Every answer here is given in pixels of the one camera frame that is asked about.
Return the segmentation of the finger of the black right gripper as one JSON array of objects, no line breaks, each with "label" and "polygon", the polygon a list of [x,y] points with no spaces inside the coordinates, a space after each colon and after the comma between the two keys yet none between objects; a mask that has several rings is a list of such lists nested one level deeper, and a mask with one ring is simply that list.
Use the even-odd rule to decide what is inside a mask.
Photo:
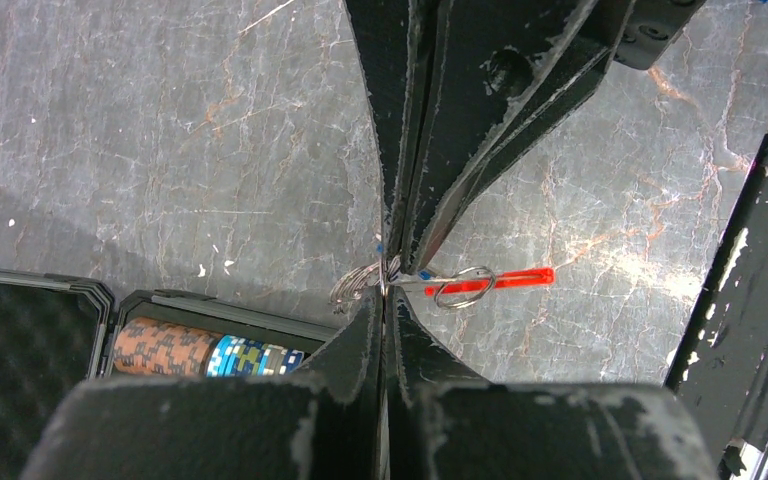
[{"label": "finger of the black right gripper", "polygon": [[382,180],[382,248],[403,251],[438,1],[345,3],[364,77]]}]

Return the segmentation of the metal keyring tool red handle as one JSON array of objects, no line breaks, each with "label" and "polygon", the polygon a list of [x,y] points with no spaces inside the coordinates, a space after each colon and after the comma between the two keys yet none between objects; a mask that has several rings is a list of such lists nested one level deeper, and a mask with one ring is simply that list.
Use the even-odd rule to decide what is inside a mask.
[{"label": "metal keyring tool red handle", "polygon": [[487,293],[499,289],[542,287],[553,284],[556,272],[551,267],[496,273],[485,266],[467,267],[454,274],[435,273],[429,280],[415,274],[403,273],[395,280],[387,279],[387,262],[357,267],[343,275],[329,293],[329,303],[340,313],[361,298],[368,287],[400,287],[420,292],[431,298],[437,307],[457,310],[476,304]]}]

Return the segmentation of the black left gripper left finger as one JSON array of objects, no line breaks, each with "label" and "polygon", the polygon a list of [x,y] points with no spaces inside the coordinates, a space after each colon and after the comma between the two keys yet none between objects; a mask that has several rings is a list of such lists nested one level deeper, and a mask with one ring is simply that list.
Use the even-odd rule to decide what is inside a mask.
[{"label": "black left gripper left finger", "polygon": [[376,479],[384,301],[365,290],[351,322],[293,372],[115,377],[61,402],[25,479]]}]

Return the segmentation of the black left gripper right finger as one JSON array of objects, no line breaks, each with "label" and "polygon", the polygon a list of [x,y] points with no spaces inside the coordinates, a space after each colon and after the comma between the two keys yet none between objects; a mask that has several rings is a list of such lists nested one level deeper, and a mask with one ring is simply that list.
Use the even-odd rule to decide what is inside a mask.
[{"label": "black left gripper right finger", "polygon": [[712,479],[702,435],[669,390],[494,383],[389,291],[385,360],[394,479]]}]

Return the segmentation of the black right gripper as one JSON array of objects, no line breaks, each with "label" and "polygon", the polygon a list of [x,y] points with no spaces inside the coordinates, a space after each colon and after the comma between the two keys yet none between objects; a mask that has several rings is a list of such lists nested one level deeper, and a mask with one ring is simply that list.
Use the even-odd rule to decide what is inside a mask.
[{"label": "black right gripper", "polygon": [[430,263],[477,196],[595,93],[613,58],[648,70],[704,3],[442,2],[402,270]]}]

